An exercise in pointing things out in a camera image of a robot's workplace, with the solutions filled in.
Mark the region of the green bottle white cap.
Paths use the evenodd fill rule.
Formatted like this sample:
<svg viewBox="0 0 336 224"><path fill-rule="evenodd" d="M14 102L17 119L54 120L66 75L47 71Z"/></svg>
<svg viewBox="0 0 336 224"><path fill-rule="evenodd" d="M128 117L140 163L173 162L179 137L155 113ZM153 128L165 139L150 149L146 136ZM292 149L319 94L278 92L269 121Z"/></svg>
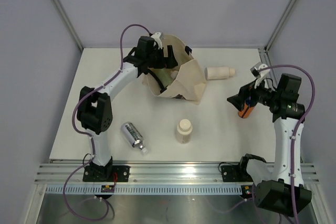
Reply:
<svg viewBox="0 0 336 224"><path fill-rule="evenodd" d="M161 89L167 88L176 79L178 71L175 69L150 69L150 74L159 84Z"/></svg>

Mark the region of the orange navy spray bottle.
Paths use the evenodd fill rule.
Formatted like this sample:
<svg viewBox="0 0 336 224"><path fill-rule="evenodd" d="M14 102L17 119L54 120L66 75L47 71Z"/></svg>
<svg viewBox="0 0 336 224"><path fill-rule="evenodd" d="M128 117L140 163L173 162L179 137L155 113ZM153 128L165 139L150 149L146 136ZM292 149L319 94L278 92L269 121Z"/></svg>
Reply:
<svg viewBox="0 0 336 224"><path fill-rule="evenodd" d="M246 119L249 117L253 109L255 108L254 105L251 105L251 99L248 98L245 100L244 108L242 111L238 112L238 116L242 119Z"/></svg>

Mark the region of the floral canvas tote bag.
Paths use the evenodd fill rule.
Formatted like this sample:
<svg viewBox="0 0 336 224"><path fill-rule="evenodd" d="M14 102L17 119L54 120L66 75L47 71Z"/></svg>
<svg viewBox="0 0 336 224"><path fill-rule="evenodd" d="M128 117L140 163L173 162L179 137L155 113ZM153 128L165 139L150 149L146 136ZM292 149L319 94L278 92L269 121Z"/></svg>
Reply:
<svg viewBox="0 0 336 224"><path fill-rule="evenodd" d="M159 98L180 99L199 104L204 94L207 81L203 68L192 56L192 49L174 35L163 35L163 53L167 57L167 45L173 46L178 71L176 79L167 88L161 89L152 75L142 78L142 83L149 87L152 94Z"/></svg>

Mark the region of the white lotion bottle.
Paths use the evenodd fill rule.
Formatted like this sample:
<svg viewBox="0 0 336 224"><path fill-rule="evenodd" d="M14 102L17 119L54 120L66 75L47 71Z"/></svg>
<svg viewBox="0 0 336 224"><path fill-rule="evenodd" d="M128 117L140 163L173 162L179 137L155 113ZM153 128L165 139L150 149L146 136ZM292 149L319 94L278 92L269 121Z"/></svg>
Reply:
<svg viewBox="0 0 336 224"><path fill-rule="evenodd" d="M236 70L227 66L207 67L205 77L207 80L228 79L235 76Z"/></svg>

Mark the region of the cream bottle white cap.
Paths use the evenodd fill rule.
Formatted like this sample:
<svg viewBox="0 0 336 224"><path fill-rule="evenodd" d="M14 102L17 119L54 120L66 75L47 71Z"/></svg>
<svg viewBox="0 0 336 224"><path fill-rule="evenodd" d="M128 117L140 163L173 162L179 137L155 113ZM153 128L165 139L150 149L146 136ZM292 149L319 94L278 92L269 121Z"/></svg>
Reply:
<svg viewBox="0 0 336 224"><path fill-rule="evenodd" d="M193 126L188 119L179 121L176 127L176 139L181 144L186 144L191 140Z"/></svg>

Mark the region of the silver metallic bottle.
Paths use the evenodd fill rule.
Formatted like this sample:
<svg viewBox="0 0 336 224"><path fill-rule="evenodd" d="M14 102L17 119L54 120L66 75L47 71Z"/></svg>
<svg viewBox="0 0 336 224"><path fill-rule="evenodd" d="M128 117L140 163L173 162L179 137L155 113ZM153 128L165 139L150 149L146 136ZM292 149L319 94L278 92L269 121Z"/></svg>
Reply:
<svg viewBox="0 0 336 224"><path fill-rule="evenodd" d="M126 122L121 126L121 132L132 148L139 150L143 155L148 152L144 145L144 138L138 129L131 122Z"/></svg>

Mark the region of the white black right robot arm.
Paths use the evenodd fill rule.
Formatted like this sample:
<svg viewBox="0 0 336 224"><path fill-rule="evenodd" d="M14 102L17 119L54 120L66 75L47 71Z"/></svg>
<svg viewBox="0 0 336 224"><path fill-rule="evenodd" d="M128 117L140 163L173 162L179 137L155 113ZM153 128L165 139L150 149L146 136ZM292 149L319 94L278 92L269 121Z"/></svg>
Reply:
<svg viewBox="0 0 336 224"><path fill-rule="evenodd" d="M300 163L300 138L304 127L304 105L297 102L301 78L282 74L275 90L265 87L265 81L253 81L242 86L236 95L227 98L240 113L247 115L257 104L269 107L275 129L275 162L269 171L266 160L245 154L231 171L221 169L224 181L231 176L251 180L255 185L257 207L294 217L312 198L305 189Z"/></svg>

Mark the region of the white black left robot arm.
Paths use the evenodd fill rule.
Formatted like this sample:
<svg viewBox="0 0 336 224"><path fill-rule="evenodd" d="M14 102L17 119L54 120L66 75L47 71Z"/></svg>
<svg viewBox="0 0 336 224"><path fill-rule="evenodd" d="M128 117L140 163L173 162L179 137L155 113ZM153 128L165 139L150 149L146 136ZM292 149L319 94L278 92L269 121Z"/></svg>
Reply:
<svg viewBox="0 0 336 224"><path fill-rule="evenodd" d="M78 120L84 128L83 134L91 142L91 158L84 165L84 182L122 182L128 181L124 175L127 166L114 166L107 138L107 130L113 120L112 101L130 82L142 74L150 74L159 85L159 92L166 85L153 72L153 69L173 69L177 66L171 45L164 56L163 35L161 32L142 36L136 47L122 59L121 67L107 80L95 88L83 87L79 102L75 107L73 120Z"/></svg>

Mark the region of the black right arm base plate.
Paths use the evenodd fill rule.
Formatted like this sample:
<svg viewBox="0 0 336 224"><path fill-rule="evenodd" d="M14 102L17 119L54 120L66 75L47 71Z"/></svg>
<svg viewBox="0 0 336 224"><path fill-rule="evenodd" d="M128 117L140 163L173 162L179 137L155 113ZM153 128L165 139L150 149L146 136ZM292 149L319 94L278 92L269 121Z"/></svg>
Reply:
<svg viewBox="0 0 336 224"><path fill-rule="evenodd" d="M238 165L222 165L220 168L223 182L242 182Z"/></svg>

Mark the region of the left aluminium frame post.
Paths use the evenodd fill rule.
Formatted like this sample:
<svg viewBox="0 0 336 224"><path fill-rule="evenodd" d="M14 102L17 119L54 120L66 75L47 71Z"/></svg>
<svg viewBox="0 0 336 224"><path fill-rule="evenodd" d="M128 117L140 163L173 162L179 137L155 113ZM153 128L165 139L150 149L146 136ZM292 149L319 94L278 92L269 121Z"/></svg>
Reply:
<svg viewBox="0 0 336 224"><path fill-rule="evenodd" d="M75 45L77 46L77 48L79 49L80 52L83 52L84 50L84 46L83 43L80 39L80 37L78 36L71 20L69 19L66 10L63 7L63 4L61 3L60 0L50 0L52 5L54 6L58 16L60 17L61 21L63 22L65 28L67 29L71 39L73 40L73 42L75 43Z"/></svg>

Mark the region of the aluminium frame post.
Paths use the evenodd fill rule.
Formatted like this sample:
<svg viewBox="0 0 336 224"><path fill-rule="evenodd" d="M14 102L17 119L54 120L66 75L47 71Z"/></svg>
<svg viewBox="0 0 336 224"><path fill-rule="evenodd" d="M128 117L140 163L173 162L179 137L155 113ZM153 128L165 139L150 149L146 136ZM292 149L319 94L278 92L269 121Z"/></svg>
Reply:
<svg viewBox="0 0 336 224"><path fill-rule="evenodd" d="M284 25L286 24L292 11L294 10L297 2L298 0L289 0L289 2L287 3L285 10L282 12L280 19L278 20L273 32L271 33L270 38L268 39L264 47L265 52L268 52L275 43L276 39L281 33L281 30L284 28Z"/></svg>
<svg viewBox="0 0 336 224"><path fill-rule="evenodd" d="M77 46L77 48L79 49L80 52L83 52L84 50L84 46L83 43L80 39L80 37L78 36L71 20L69 19L66 10L63 7L63 4L61 3L60 0L50 0L52 5L54 6L58 16L60 17L61 21L63 22L65 28L67 29L71 39L73 40L73 42L75 43L75 45Z"/></svg>

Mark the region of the right aluminium frame post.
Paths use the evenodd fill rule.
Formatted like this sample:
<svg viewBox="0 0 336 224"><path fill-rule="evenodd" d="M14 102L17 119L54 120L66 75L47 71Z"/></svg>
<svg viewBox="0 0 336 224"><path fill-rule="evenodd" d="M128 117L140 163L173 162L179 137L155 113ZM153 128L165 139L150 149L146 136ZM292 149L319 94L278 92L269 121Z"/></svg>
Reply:
<svg viewBox="0 0 336 224"><path fill-rule="evenodd" d="M278 20L273 32L271 33L270 38L268 39L264 47L265 52L268 52L275 43L276 39L281 33L281 30L284 28L284 25L286 24L292 11L294 10L297 2L298 0L289 0L289 2L287 3L285 10L282 12L280 19Z"/></svg>

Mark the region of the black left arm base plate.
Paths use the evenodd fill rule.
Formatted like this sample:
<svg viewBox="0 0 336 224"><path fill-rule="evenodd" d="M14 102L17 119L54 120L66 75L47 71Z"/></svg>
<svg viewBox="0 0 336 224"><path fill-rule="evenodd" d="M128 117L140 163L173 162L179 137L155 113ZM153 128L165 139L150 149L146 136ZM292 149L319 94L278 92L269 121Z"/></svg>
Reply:
<svg viewBox="0 0 336 224"><path fill-rule="evenodd" d="M85 167L83 182L128 182L130 167L127 165Z"/></svg>

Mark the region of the aluminium mounting rail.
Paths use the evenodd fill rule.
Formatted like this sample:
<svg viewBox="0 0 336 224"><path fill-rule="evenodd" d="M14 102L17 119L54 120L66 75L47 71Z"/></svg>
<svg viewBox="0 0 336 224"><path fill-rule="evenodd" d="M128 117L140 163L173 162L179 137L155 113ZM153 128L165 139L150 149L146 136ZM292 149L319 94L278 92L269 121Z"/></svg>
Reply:
<svg viewBox="0 0 336 224"><path fill-rule="evenodd" d="M128 184L222 184L218 164L213 162L115 162L129 166ZM36 184L61 184L80 161L40 164Z"/></svg>

